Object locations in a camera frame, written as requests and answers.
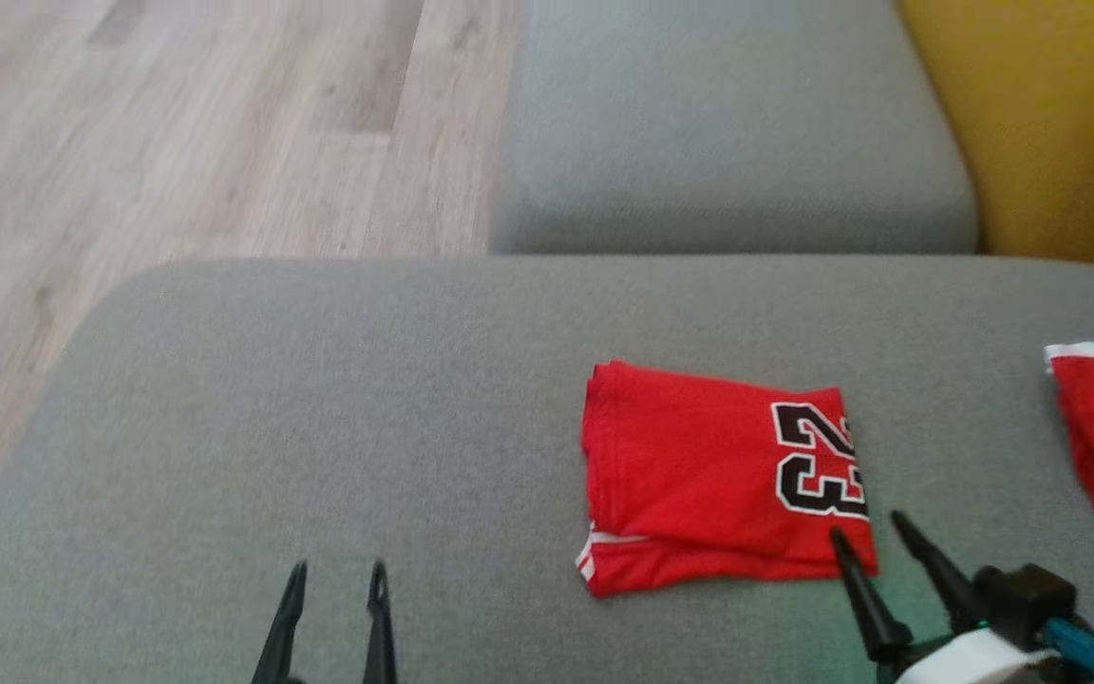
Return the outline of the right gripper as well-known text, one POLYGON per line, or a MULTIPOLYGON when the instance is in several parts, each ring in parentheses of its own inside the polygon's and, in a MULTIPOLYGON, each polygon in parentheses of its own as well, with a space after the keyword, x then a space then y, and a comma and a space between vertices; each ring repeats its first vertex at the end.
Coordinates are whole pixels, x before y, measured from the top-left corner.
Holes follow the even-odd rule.
POLYGON ((916 528, 891 511, 903 545, 936 590, 948 636, 913 644, 869 579, 841 528, 830 541, 845 592, 877 683, 1094 683, 1094 627, 1076 610, 1078 589, 1039 564, 971 579, 916 528))

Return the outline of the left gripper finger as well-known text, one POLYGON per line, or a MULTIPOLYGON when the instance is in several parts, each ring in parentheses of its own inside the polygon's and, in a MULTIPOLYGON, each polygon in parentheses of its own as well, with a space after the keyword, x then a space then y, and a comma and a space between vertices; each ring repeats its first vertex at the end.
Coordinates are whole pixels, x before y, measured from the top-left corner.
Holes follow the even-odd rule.
POLYGON ((261 656, 257 659, 251 679, 253 684, 305 683, 304 679, 299 679, 292 673, 292 646, 304 607, 307 575, 306 561, 296 563, 292 568, 274 614, 268 636, 261 646, 261 656))
POLYGON ((386 564, 376 561, 370 572, 368 588, 368 614, 370 631, 368 636, 368 658, 362 674, 362 683, 398 683, 398 658, 392 635, 389 606, 389 579, 386 564))

